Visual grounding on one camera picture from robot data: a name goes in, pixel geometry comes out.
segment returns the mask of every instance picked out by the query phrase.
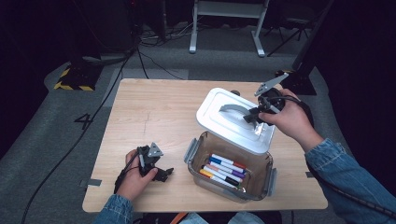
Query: red marker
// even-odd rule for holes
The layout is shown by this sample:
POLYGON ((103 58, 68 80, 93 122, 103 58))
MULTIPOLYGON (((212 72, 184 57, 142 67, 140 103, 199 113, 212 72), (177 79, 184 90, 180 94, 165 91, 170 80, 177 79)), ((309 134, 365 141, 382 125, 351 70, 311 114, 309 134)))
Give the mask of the red marker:
POLYGON ((236 161, 231 161, 231 160, 225 159, 224 157, 218 156, 218 155, 216 155, 214 153, 211 155, 211 157, 216 158, 216 159, 221 160, 221 161, 224 161, 225 163, 229 163, 229 164, 234 165, 236 167, 242 168, 244 170, 247 168, 246 165, 243 165, 243 164, 238 163, 236 161))

